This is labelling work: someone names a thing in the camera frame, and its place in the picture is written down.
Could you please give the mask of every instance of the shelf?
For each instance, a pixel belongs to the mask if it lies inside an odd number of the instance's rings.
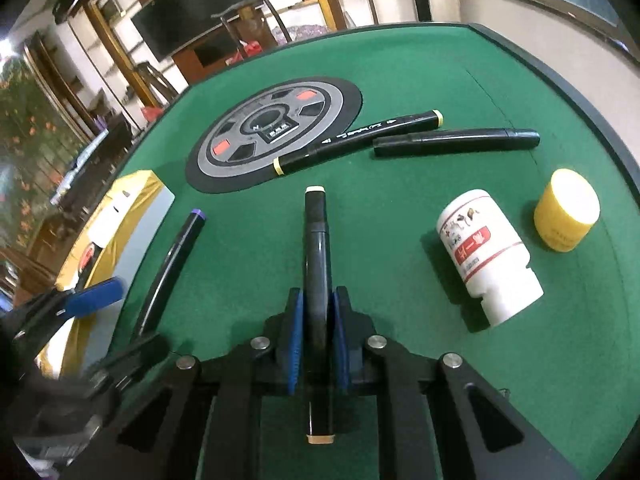
[[[74,76],[71,81],[67,82],[66,85],[71,88],[71,91],[74,94],[78,94],[78,92],[81,92],[84,89],[84,85],[82,84],[82,81],[78,79],[77,75]]]
[[[175,66],[175,61],[172,61],[171,63],[169,63],[167,66],[165,66],[160,73],[164,75],[165,72],[168,72],[168,70],[170,68],[173,68]]]
[[[118,25],[118,23],[120,23],[124,18],[126,18],[127,15],[133,10],[133,8],[139,4],[140,4],[139,1],[136,0],[129,7],[124,9],[119,16],[118,15],[114,16],[109,22],[109,26],[111,27],[111,30],[113,30],[115,26]]]
[[[130,50],[127,50],[127,55],[131,56],[131,54],[133,54],[137,49],[139,49],[144,44],[145,44],[145,40],[140,40],[134,46],[132,46]]]
[[[117,65],[114,63],[112,64],[109,69],[107,70],[107,72],[105,72],[104,74],[102,74],[102,77],[111,77],[114,74],[117,74],[120,71],[120,69],[117,67]]]
[[[100,38],[98,38],[91,45],[89,45],[85,50],[86,51],[93,50],[94,48],[98,48],[99,46],[101,46],[101,44],[102,42],[100,41]]]
[[[127,95],[124,94],[122,98],[118,99],[118,101],[122,103],[122,106],[126,107],[126,106],[129,106],[130,104],[135,104],[135,101],[137,98],[138,98],[137,95],[134,95],[132,98],[127,98]]]
[[[283,14],[284,12],[287,12],[288,10],[303,9],[304,7],[309,7],[309,6],[315,5],[317,3],[318,3],[318,0],[305,0],[304,2],[298,2],[296,4],[290,5],[289,7],[284,7],[283,9],[276,9],[276,12],[278,14]],[[271,16],[273,16],[273,14],[271,14],[270,12],[267,12],[264,15],[265,18],[270,18]]]

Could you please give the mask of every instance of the chair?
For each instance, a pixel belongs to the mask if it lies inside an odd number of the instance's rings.
[[[155,88],[158,93],[167,100],[167,102],[170,103],[178,97],[178,91],[174,86],[169,83],[167,78],[165,78],[161,72],[156,70],[148,61],[138,63],[133,70],[144,80],[145,83]]]
[[[234,28],[231,27],[228,20],[226,19],[226,16],[230,13],[234,13],[234,14],[240,14],[242,18],[241,9],[244,9],[245,7],[255,9],[256,5],[261,5],[261,4],[265,4],[269,8],[273,17],[276,19],[276,22],[278,23],[280,30],[282,30],[285,40],[287,41],[287,43],[291,43],[292,39],[291,39],[291,36],[289,35],[289,31],[287,30],[287,27],[284,26],[284,23],[282,22],[282,19],[278,14],[278,11],[273,7],[273,5],[271,5],[271,2],[269,0],[245,0],[237,4],[233,4],[228,9],[225,9],[222,12],[211,15],[212,19],[220,20],[222,24],[225,26],[226,31],[231,36],[231,39],[234,40],[234,43],[236,44],[236,47],[238,48],[238,52],[240,53],[240,56],[242,56],[242,59],[247,59],[249,56],[246,50],[244,49],[244,45],[240,41],[240,38],[238,38],[238,35],[236,34]]]

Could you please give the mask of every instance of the yellow container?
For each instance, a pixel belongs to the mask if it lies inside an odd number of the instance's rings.
[[[571,251],[600,216],[593,187],[572,170],[556,170],[533,213],[538,234],[553,250]]]

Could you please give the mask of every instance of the white pill bottle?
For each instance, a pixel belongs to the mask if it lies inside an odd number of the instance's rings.
[[[466,290],[482,297],[482,309],[492,326],[514,316],[542,296],[530,254],[516,230],[482,189],[460,195],[436,224]]]

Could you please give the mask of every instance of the television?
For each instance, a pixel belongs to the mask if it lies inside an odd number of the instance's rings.
[[[243,0],[149,0],[131,19],[157,60],[220,24],[211,15]]]

